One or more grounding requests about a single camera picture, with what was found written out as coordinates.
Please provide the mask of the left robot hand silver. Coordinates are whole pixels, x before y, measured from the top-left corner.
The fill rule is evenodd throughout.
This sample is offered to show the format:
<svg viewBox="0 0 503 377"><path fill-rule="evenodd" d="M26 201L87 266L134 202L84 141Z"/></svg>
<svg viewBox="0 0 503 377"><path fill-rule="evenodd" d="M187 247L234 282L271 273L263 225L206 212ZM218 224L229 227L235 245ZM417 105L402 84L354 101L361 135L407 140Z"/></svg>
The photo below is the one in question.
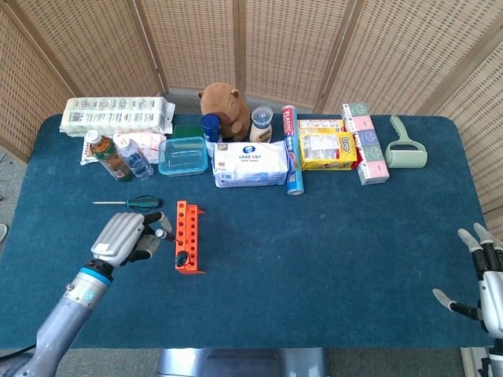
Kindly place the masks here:
<svg viewBox="0 0 503 377"><path fill-rule="evenodd" d="M112 216L91 247L95 259L117 269L150 259L161 240L175 241L171 223L163 212L118 213Z"/></svg>

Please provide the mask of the right robot hand white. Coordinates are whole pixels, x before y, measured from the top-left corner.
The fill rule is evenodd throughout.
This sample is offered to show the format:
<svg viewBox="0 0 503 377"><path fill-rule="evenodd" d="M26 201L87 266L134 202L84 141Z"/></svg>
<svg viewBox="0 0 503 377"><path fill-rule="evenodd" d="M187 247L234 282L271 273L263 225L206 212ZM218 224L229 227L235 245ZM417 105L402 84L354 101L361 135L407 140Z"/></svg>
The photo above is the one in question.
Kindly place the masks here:
<svg viewBox="0 0 503 377"><path fill-rule="evenodd" d="M457 234L472 256L479 285L479 306L459 303L438 288L432 293L450 312L480 321L491 338L502 339L502 242L479 223L473 228L478 239L466 229L458 229Z"/></svg>

